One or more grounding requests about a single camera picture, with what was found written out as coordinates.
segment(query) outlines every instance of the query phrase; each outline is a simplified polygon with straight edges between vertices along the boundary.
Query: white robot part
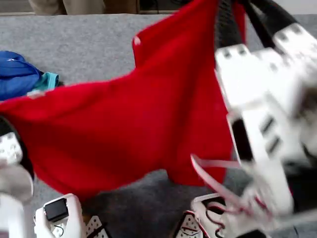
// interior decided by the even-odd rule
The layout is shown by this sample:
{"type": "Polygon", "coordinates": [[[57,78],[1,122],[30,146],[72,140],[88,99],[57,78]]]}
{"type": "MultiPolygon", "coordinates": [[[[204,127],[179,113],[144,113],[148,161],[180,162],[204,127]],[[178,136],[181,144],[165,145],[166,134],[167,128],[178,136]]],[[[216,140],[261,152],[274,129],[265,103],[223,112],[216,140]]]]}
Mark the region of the white robot part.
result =
{"type": "Polygon", "coordinates": [[[35,214],[34,232],[37,238],[85,238],[86,225],[83,221],[78,198],[74,194],[67,194],[46,203],[42,208],[38,209],[35,214]],[[64,198],[66,199],[68,216],[63,217],[61,220],[50,222],[45,211],[46,205],[64,198]]]}
{"type": "Polygon", "coordinates": [[[277,32],[273,40],[285,54],[271,48],[251,53],[245,45],[215,53],[238,161],[253,182],[237,197],[204,173],[203,167],[215,162],[192,157],[200,177],[219,191],[192,203],[213,238],[236,238],[254,230],[269,233],[317,220],[317,206],[294,211],[284,167],[316,165],[317,40],[299,24],[277,32]],[[225,204],[218,202],[220,195],[225,204]],[[222,213],[206,206],[213,199],[213,207],[222,213]]]}
{"type": "Polygon", "coordinates": [[[5,238],[29,238],[25,209],[21,201],[0,193],[0,232],[5,238]]]}
{"type": "Polygon", "coordinates": [[[21,162],[22,156],[22,149],[14,132],[0,136],[0,167],[21,162]]]}

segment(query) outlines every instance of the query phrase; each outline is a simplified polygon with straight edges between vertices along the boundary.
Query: red fabric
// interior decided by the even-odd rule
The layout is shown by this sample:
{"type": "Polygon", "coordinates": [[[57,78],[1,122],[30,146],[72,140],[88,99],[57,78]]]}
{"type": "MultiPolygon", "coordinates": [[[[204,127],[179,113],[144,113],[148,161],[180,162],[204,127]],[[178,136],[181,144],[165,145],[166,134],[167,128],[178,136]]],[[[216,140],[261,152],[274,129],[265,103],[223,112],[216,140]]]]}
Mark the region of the red fabric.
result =
{"type": "MultiPolygon", "coordinates": [[[[213,71],[216,6],[195,0],[140,32],[133,41],[136,69],[127,76],[0,104],[39,178],[85,199],[157,169],[177,183],[202,185],[190,153],[229,159],[226,109],[213,71]]],[[[223,169],[209,172],[223,179],[223,169]]]]}

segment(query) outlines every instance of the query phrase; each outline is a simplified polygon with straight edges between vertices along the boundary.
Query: beige pants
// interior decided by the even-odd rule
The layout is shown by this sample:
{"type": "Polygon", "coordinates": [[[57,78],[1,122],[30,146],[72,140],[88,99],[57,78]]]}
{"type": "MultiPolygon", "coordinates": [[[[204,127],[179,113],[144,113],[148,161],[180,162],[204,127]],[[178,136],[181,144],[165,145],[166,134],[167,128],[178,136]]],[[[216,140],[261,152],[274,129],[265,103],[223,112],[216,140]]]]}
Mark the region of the beige pants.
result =
{"type": "Polygon", "coordinates": [[[104,0],[29,0],[37,15],[103,14],[104,0]]]}

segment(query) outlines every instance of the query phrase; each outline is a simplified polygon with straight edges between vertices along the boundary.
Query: white plastic casing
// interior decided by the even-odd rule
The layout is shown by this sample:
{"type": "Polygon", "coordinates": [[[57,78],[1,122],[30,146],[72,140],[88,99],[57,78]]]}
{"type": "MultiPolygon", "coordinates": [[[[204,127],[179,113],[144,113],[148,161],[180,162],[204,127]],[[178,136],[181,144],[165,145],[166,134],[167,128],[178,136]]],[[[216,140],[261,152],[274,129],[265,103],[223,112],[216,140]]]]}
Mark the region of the white plastic casing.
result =
{"type": "Polygon", "coordinates": [[[0,167],[21,162],[22,156],[22,149],[14,132],[0,136],[0,167]]]}
{"type": "Polygon", "coordinates": [[[66,227],[64,229],[62,238],[85,238],[86,237],[86,226],[83,221],[82,209],[78,198],[74,194],[67,194],[65,196],[54,199],[39,208],[35,214],[35,227],[34,232],[37,238],[55,238],[56,234],[58,236],[58,231],[55,225],[64,224],[66,227]],[[57,221],[55,223],[50,223],[45,215],[44,206],[50,204],[61,198],[66,198],[66,206],[68,209],[68,217],[57,221]]]}
{"type": "MultiPolygon", "coordinates": [[[[98,216],[93,216],[86,226],[86,236],[89,236],[95,229],[101,227],[101,223],[98,216]]],[[[102,229],[94,238],[108,238],[108,234],[105,229],[102,229]]]]}

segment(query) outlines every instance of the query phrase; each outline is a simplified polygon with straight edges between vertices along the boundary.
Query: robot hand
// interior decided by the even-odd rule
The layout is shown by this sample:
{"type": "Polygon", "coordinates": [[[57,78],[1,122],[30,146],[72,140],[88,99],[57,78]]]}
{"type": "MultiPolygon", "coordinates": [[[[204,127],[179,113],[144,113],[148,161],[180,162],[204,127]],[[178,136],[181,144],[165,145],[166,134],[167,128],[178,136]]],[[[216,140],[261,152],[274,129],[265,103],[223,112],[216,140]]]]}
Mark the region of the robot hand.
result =
{"type": "Polygon", "coordinates": [[[73,194],[46,203],[35,214],[37,238],[85,238],[81,205],[73,194]]]}

